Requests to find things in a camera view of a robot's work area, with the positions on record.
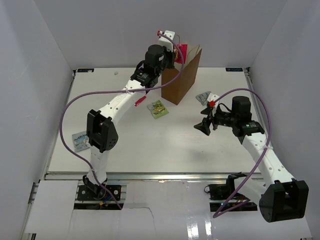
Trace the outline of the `red snack packet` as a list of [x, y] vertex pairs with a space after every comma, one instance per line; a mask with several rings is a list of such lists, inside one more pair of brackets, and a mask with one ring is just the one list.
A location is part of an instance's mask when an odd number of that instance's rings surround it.
[[177, 64], [184, 64], [186, 62], [186, 57], [187, 57], [187, 50], [188, 50], [188, 45], [183, 43], [183, 44], [178, 44], [182, 45], [182, 52], [179, 52], [181, 55], [181, 62], [176, 62]]
[[145, 99], [146, 99], [146, 95], [144, 95], [143, 97], [141, 97], [140, 99], [138, 99], [136, 102], [135, 102], [135, 104], [134, 104], [134, 106], [135, 107], [137, 107], [138, 105], [140, 105]]

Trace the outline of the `grey blue snack packet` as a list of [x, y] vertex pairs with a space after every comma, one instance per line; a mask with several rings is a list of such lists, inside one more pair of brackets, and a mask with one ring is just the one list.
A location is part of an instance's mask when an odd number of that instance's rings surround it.
[[208, 97], [211, 93], [211, 91], [206, 91], [196, 95], [195, 98], [201, 103], [202, 106], [206, 106], [208, 103]]

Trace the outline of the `brown paper bag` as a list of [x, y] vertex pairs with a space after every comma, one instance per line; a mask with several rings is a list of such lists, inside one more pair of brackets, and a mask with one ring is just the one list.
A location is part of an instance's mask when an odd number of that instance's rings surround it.
[[202, 54], [202, 48], [199, 44], [192, 45], [181, 42], [178, 44], [188, 45], [185, 63], [174, 62], [174, 68], [166, 69], [161, 75], [163, 85], [176, 78], [173, 83], [161, 89], [161, 97], [175, 105], [181, 102], [194, 85]]

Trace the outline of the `light green snack packet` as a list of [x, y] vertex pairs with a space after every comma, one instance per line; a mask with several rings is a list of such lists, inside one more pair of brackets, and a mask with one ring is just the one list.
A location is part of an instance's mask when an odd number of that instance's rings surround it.
[[154, 119], [158, 119], [169, 113], [169, 111], [165, 108], [160, 100], [148, 104], [147, 108], [151, 112], [151, 115]]

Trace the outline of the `silver blue snack packet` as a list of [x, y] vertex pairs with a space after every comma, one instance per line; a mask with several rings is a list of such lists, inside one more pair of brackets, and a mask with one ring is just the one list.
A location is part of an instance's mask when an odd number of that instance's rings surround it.
[[90, 148], [89, 138], [86, 131], [78, 132], [73, 134], [72, 142], [74, 147], [74, 152], [80, 152]]

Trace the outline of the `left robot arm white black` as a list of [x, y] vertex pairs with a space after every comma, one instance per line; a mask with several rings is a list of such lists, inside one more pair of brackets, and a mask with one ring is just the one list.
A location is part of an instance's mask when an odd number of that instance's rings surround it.
[[153, 44], [148, 47], [144, 60], [140, 61], [123, 88], [124, 92], [115, 96], [99, 110], [90, 110], [87, 114], [86, 135], [90, 145], [90, 163], [93, 167], [83, 177], [88, 193], [99, 200], [105, 196], [107, 180], [107, 161], [110, 150], [118, 142], [116, 130], [122, 116], [135, 103], [158, 83], [159, 76], [165, 69], [173, 69], [179, 48], [169, 50], [165, 46]]

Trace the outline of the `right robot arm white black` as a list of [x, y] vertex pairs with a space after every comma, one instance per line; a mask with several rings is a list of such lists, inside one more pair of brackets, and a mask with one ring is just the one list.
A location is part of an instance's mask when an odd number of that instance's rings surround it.
[[297, 180], [281, 163], [274, 150], [267, 144], [265, 130], [252, 119], [251, 102], [246, 96], [234, 96], [231, 109], [221, 110], [218, 95], [210, 93], [205, 115], [195, 129], [209, 135], [218, 126], [229, 127], [240, 144], [248, 151], [260, 171], [264, 184], [252, 180], [250, 174], [230, 174], [215, 194], [224, 200], [240, 196], [257, 205], [268, 223], [301, 219], [305, 215], [309, 187], [304, 180]]

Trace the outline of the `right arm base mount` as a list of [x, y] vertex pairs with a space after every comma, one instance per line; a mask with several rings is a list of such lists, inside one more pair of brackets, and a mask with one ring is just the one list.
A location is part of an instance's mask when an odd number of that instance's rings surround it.
[[[231, 181], [229, 177], [224, 183], [212, 183], [207, 184], [203, 191], [209, 195], [209, 206], [210, 212], [215, 213], [220, 206], [223, 205], [224, 201], [229, 197], [229, 195], [234, 191], [235, 187], [231, 186]], [[248, 201], [244, 195], [236, 193], [235, 196], [223, 207], [222, 211], [238, 206], [244, 202]], [[252, 201], [248, 201], [235, 209], [232, 212], [253, 212], [257, 211], [258, 207]]]

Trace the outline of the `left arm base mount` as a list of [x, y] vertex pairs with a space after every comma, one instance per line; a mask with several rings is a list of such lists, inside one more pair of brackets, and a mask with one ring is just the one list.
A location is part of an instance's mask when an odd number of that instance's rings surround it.
[[78, 192], [74, 208], [79, 210], [120, 210], [108, 191], [89, 181], [86, 175], [82, 177], [82, 185]]

